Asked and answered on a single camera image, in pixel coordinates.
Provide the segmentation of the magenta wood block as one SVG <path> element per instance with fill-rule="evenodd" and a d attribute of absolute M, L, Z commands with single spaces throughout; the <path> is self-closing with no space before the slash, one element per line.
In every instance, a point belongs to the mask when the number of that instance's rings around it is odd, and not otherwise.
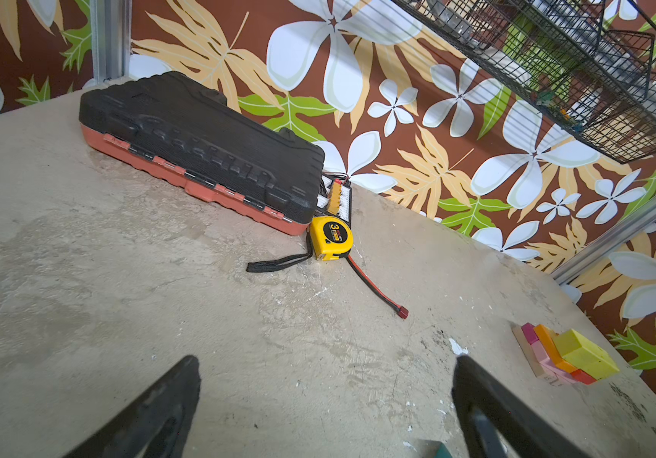
<path fill-rule="evenodd" d="M 535 331 L 535 326 L 530 323 L 523 324 L 521 326 L 521 330 L 523 332 L 523 335 L 530 345 L 533 345 L 539 341 L 539 337 Z"/>

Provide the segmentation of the natural wood block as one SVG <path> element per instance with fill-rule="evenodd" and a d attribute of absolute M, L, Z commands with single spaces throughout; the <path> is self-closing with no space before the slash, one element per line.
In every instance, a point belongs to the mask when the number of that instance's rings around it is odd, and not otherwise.
<path fill-rule="evenodd" d="M 513 326 L 511 331 L 514 335 L 515 340 L 517 341 L 520 349 L 522 350 L 524 357 L 532 370 L 532 373 L 537 379 L 544 380 L 545 382 L 553 385 L 558 381 L 557 377 L 551 373 L 549 370 L 545 369 L 534 356 L 532 346 L 528 343 L 524 332 L 520 326 Z"/>

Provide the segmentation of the pink wood block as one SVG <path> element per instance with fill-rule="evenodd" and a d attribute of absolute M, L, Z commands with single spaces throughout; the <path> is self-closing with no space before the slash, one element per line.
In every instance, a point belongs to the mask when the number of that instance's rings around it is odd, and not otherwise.
<path fill-rule="evenodd" d="M 541 364 L 542 368 L 544 368 L 545 372 L 553 374 L 561 383 L 568 385 L 577 384 L 576 379 L 574 379 L 570 373 L 553 364 L 551 357 L 549 357 L 541 342 L 535 342 L 532 344 L 532 352 L 537 362 Z"/>

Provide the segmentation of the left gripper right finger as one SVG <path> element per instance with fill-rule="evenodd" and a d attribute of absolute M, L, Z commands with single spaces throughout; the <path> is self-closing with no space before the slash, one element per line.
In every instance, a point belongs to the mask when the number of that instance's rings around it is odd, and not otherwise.
<path fill-rule="evenodd" d="M 506 457 L 502 442 L 520 457 L 585 457 L 471 357 L 457 358 L 452 399 L 471 457 Z"/>

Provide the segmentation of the teal wood block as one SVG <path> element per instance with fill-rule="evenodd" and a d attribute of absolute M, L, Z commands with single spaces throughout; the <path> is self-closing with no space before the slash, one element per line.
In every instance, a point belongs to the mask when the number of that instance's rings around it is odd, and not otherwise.
<path fill-rule="evenodd" d="M 436 452 L 432 455 L 433 458 L 453 458 L 451 452 L 449 451 L 448 447 L 443 444 L 439 443 Z"/>

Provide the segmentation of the yellow cube block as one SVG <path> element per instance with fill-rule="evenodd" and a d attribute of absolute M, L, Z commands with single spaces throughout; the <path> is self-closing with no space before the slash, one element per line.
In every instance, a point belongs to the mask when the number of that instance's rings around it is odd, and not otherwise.
<path fill-rule="evenodd" d="M 596 381 L 620 372 L 606 350 L 573 329 L 553 337 L 553 343 L 564 362 L 582 370 Z"/>

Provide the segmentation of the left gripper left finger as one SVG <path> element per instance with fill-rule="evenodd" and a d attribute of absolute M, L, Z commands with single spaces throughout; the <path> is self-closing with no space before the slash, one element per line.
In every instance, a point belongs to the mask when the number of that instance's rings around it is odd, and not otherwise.
<path fill-rule="evenodd" d="M 201 389 L 199 361 L 187 355 L 68 457 L 181 457 Z"/>

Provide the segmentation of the red wood block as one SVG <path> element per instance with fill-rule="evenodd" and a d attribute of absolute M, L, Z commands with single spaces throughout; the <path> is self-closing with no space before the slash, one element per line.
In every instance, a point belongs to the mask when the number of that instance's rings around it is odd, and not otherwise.
<path fill-rule="evenodd" d="M 574 379 L 576 382 L 582 383 L 584 385 L 592 385 L 596 382 L 595 377 L 587 374 L 587 372 L 582 369 L 578 369 L 572 372 L 570 376 L 572 376 L 572 379 Z"/>

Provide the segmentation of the orange cylinder block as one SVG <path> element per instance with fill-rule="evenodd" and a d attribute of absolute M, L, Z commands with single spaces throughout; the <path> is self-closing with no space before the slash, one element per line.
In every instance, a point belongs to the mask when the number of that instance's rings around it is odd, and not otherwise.
<path fill-rule="evenodd" d="M 539 342 L 543 345 L 547 355 L 551 359 L 551 362 L 556 368 L 561 369 L 568 374 L 573 374 L 576 372 L 577 367 L 565 361 L 558 351 L 553 341 L 553 338 L 558 336 L 556 332 L 549 329 L 547 326 L 543 326 L 543 324 L 534 326 L 534 332 L 537 335 Z"/>

